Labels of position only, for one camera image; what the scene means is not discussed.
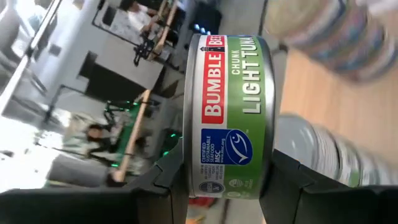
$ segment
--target red logo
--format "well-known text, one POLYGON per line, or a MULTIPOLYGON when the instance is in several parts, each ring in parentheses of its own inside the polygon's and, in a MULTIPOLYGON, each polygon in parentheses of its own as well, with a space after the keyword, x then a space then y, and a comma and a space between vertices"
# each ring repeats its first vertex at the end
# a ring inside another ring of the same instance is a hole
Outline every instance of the red logo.
POLYGON ((225 97, 225 36, 207 36, 206 47, 201 47, 200 50, 205 51, 201 122, 222 124, 225 97))

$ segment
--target bumble bee tuna can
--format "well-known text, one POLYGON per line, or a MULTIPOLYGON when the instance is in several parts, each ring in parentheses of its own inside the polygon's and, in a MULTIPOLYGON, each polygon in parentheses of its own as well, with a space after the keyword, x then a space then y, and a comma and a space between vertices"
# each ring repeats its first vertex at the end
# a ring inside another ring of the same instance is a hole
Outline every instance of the bumble bee tuna can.
POLYGON ((274 99, 265 40, 193 36, 183 114, 192 197, 259 198, 273 148, 274 99))

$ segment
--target table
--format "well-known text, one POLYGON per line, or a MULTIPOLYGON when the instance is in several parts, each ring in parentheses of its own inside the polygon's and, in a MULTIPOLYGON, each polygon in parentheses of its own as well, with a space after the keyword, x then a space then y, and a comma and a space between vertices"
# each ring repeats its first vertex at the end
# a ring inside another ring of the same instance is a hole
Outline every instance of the table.
MULTIPOLYGON (((379 19, 398 37, 398 11, 379 19)), ((324 125, 398 165, 398 65, 378 80, 354 85, 292 50, 282 94, 285 112, 324 125)))

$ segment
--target wooden table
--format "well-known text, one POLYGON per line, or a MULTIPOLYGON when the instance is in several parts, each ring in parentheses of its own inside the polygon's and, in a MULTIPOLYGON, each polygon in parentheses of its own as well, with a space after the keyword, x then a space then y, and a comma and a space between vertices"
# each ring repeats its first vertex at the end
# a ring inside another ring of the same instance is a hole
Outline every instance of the wooden table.
MULTIPOLYGON (((398 37, 398 11, 379 18, 398 37)), ((289 53, 281 112, 296 113, 312 123, 398 164, 398 66, 375 82, 354 85, 289 53)))

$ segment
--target stack of cans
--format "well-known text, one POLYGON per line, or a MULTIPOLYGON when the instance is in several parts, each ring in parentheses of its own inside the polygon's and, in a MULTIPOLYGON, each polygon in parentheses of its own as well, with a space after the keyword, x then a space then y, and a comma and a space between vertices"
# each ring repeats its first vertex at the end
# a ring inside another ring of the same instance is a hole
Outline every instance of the stack of cans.
POLYGON ((395 38, 354 0, 270 1, 265 25, 271 35, 355 82, 372 80, 396 62, 395 38))
POLYGON ((293 114, 277 120, 275 148, 349 187, 398 185, 398 171, 377 155, 293 114))

